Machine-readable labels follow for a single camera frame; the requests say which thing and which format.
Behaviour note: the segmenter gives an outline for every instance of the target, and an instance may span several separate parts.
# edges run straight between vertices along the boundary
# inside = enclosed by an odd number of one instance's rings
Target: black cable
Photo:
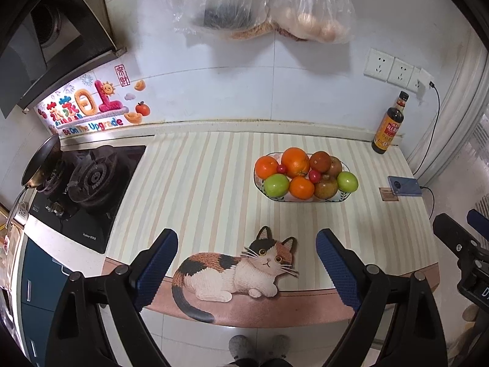
[[[440,101],[439,101],[439,93],[438,93],[438,90],[436,89],[434,83],[432,81],[429,82],[429,86],[431,88],[434,88],[435,91],[436,91],[436,95],[438,96],[438,113],[436,114],[436,120],[435,120],[435,125],[433,126],[433,132],[431,133],[431,139],[429,140],[429,144],[428,144],[428,149],[426,149],[426,153],[425,153],[425,156],[423,157],[423,160],[421,161],[421,164],[420,166],[417,168],[417,170],[414,172],[413,175],[416,175],[417,172],[420,170],[421,166],[423,165],[423,163],[425,162],[425,158],[426,156],[428,155],[428,152],[429,152],[429,148],[431,146],[431,142],[433,141],[433,136],[435,135],[435,128],[436,128],[436,125],[438,123],[438,117],[439,117],[439,108],[440,108]]]
[[[430,191],[430,193],[431,193],[431,196],[433,196],[433,207],[431,208],[431,214],[429,214],[429,218],[431,219],[431,217],[433,216],[433,211],[435,210],[435,195],[434,195],[433,191],[429,187],[420,186],[420,188],[422,188],[422,189],[428,189]]]

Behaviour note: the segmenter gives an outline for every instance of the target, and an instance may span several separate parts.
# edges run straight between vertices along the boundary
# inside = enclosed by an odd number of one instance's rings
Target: soy sauce bottle
[[[372,149],[379,154],[384,154],[399,130],[404,120],[403,110],[409,95],[401,91],[393,107],[388,108],[384,119],[379,126],[372,141]]]

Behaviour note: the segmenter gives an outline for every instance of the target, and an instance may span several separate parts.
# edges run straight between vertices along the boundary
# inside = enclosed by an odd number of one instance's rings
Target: frying pan
[[[6,223],[7,230],[10,229],[20,198],[28,189],[36,188],[44,183],[50,176],[62,154],[60,138],[58,135],[53,135],[41,145],[30,159],[28,166],[25,168],[24,175],[22,176],[21,184],[24,188],[15,199],[14,205],[8,214]]]

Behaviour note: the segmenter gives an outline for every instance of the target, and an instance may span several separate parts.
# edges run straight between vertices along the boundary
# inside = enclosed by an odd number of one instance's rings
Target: floor
[[[122,367],[131,367],[116,332],[109,307],[101,309],[101,312],[117,362]],[[265,346],[274,335],[287,335],[292,342],[287,360],[292,365],[321,367],[348,326],[348,321],[341,321],[283,329],[222,327],[164,316],[149,309],[143,309],[141,317],[172,367],[190,367],[194,364],[199,367],[218,367],[230,363],[233,360],[228,351],[228,342],[231,337],[238,334],[251,340],[259,357],[266,351]],[[371,349],[364,367],[375,363],[377,354],[378,351]]]

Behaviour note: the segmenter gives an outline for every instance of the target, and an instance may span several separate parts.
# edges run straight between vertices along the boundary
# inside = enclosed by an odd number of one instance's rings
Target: orange
[[[290,181],[289,192],[294,197],[307,200],[314,194],[314,185],[303,176],[296,176]]]
[[[299,148],[288,148],[282,154],[282,164],[287,167],[287,176],[306,176],[309,172],[309,157]]]
[[[277,173],[278,162],[272,156],[263,156],[256,160],[255,172],[263,180]]]

